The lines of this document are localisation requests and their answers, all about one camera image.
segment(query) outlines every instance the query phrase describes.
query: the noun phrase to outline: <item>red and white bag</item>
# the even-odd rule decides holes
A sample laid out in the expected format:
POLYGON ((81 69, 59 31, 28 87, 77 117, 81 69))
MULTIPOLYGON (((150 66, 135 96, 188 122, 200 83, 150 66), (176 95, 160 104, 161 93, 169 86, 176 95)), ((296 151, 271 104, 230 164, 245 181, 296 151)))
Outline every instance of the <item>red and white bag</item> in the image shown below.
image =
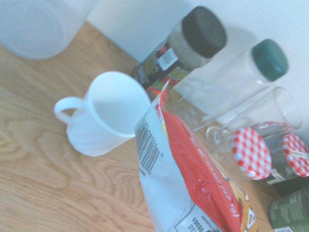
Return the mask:
POLYGON ((140 180, 156 232, 257 232, 248 195, 214 165, 162 91, 135 128, 140 180))

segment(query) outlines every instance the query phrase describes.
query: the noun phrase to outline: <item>mug rim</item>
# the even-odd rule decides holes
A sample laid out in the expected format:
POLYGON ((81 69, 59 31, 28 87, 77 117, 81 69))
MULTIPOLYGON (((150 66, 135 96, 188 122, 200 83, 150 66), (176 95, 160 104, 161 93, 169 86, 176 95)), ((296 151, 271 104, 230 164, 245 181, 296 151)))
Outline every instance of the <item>mug rim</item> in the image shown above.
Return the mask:
POLYGON ((146 102, 148 102, 148 106, 151 105, 148 94, 147 94, 146 90, 141 86, 141 84, 137 80, 135 80, 133 77, 129 76, 128 74, 123 73, 123 72, 118 72, 118 71, 104 72, 104 73, 100 74, 99 76, 97 76, 92 81, 92 83, 90 84, 90 87, 88 89, 87 96, 86 96, 86 101, 88 102, 88 105, 90 107, 90 110, 91 110, 93 116, 95 117, 95 119, 98 121, 99 124, 104 126, 104 128, 106 128, 107 130, 109 130, 110 132, 112 132, 113 134, 116 134, 118 136, 125 137, 125 138, 134 138, 135 133, 133 133, 133 134, 122 133, 122 132, 119 132, 119 131, 115 130, 114 128, 110 127, 107 123, 105 123, 104 120, 102 120, 101 117, 98 115, 96 108, 93 104, 93 100, 92 100, 93 99, 93 89, 96 86, 96 82, 98 82, 104 76, 111 75, 111 74, 112 75, 116 74, 116 75, 121 76, 123 78, 126 78, 128 81, 134 83, 137 86, 137 88, 140 90, 140 93, 142 93, 144 100, 146 102))

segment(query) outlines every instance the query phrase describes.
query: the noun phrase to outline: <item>white mug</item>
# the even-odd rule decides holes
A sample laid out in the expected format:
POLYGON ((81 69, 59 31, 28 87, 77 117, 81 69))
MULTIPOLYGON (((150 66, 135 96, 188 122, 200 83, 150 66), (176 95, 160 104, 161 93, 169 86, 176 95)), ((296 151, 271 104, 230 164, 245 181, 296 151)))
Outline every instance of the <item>white mug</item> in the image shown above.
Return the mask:
POLYGON ((104 155, 135 137, 134 128, 148 110, 150 100, 132 77, 119 72, 99 75, 83 99, 58 101, 55 116, 67 124, 71 145, 87 156, 104 155), (76 109, 70 117, 66 109, 76 109))

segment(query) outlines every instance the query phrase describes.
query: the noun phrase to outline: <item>green can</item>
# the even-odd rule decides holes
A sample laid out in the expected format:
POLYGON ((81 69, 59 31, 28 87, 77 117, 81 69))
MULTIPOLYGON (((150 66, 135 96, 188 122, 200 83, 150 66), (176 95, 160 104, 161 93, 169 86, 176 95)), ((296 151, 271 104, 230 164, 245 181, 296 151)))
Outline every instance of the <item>green can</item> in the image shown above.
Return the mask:
POLYGON ((275 232, 309 232, 309 185, 272 202, 268 218, 275 232))

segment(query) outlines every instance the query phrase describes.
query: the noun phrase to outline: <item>wooden table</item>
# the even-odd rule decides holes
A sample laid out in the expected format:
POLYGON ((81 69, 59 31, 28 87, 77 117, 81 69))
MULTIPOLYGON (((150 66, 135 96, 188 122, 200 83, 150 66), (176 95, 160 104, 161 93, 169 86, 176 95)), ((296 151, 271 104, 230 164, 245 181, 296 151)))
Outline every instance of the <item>wooden table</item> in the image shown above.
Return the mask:
MULTIPOLYGON (((55 103, 82 97, 106 71, 135 60, 85 23, 55 58, 26 60, 0 47, 0 231, 154 232, 142 192, 135 139, 96 158, 76 152, 55 103)), ((260 231, 273 231, 273 188, 251 188, 260 231)))

